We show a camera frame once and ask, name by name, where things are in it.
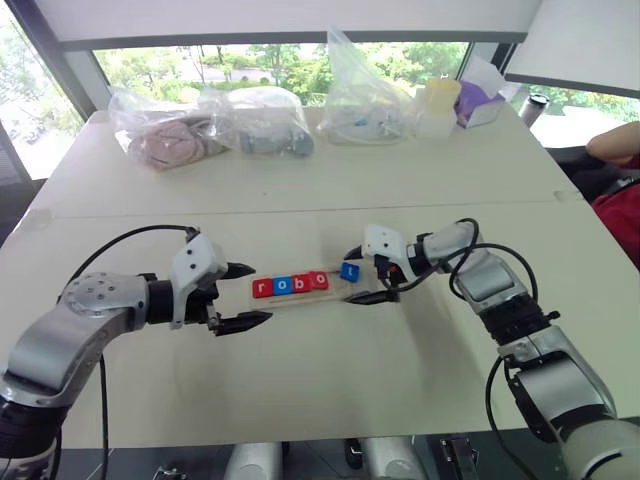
white table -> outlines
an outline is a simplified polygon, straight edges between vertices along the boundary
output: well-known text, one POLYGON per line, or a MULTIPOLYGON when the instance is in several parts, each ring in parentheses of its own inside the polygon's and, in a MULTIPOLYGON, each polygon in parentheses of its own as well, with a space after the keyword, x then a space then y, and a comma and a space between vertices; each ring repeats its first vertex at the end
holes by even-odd
MULTIPOLYGON (((27 218, 0 250, 0 357, 51 308, 89 253, 130 228, 199 225, 230 260, 271 273, 334 263, 360 243, 370 222, 397 228, 408 240, 463 216, 478 219, 487 241, 530 261, 541 305, 562 313, 558 324, 608 384, 619 414, 640 414, 640 388, 622 368, 640 363, 638 274, 589 206, 575 200, 27 218)), ((94 267, 166 275, 182 242, 176 232, 147 233, 110 250, 94 267)), ((219 311, 246 308, 246 282, 221 283, 219 311)), ((112 444, 134 447, 486 430, 483 386, 496 345, 438 277, 398 305, 291 307, 237 336, 214 338, 198 325, 145 327, 117 339, 105 356, 112 444)), ((524 426, 501 379, 494 405, 501 427, 524 426)), ((94 374, 65 423, 65 447, 98 447, 99 432, 94 374)))
MULTIPOLYGON (((317 110, 308 117, 314 124, 317 110)), ((96 113, 33 207, 59 218, 555 201, 578 195, 513 109, 444 142, 335 146, 307 159, 226 152, 164 173, 132 164, 96 113)))

clear plastic bag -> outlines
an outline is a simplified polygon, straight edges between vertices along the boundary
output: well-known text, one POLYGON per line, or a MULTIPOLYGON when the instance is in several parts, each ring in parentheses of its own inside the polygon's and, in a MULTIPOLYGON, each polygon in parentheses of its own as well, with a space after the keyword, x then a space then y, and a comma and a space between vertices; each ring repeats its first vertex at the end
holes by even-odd
POLYGON ((113 87, 109 116, 125 153, 157 170, 225 150, 211 135, 211 111, 196 105, 160 102, 113 87))
POLYGON ((205 90, 201 106, 211 110, 211 133, 222 145, 244 153, 305 157, 313 139, 300 99, 279 87, 205 90))
POLYGON ((380 78, 340 30, 330 28, 327 43, 334 82, 318 129, 337 144, 386 145, 410 136, 409 94, 380 78))

person's arm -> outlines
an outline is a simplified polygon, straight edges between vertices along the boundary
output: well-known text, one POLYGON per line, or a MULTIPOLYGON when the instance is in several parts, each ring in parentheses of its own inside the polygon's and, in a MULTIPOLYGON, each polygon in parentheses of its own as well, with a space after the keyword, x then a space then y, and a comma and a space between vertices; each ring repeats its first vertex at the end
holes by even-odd
POLYGON ((640 153, 640 122, 631 122, 593 137, 587 153, 614 165, 626 165, 640 153))

window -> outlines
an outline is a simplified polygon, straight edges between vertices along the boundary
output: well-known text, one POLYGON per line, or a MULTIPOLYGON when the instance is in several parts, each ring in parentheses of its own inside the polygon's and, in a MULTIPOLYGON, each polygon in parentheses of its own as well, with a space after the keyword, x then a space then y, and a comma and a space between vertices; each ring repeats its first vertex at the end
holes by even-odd
POLYGON ((82 126, 4 2, 0 4, 0 121, 33 179, 48 177, 82 126))
MULTIPOLYGON (((455 77, 468 43, 385 42, 358 47, 380 74, 412 91, 427 78, 455 77)), ((322 105, 332 82, 326 44, 198 45, 94 52, 112 85, 160 100, 189 102, 203 86, 277 85, 304 105, 322 105)))
POLYGON ((544 147, 586 145, 599 135, 640 118, 640 100, 540 85, 511 84, 511 105, 519 111, 530 93, 542 93, 551 100, 531 132, 544 147))

black chair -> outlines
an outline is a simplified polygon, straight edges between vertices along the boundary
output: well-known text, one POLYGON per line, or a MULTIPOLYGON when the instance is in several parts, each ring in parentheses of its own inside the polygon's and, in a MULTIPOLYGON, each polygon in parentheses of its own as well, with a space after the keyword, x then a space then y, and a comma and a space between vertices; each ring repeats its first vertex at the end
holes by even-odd
POLYGON ((583 146, 547 148, 547 152, 589 203, 600 195, 613 194, 640 180, 640 170, 603 162, 589 155, 583 146))

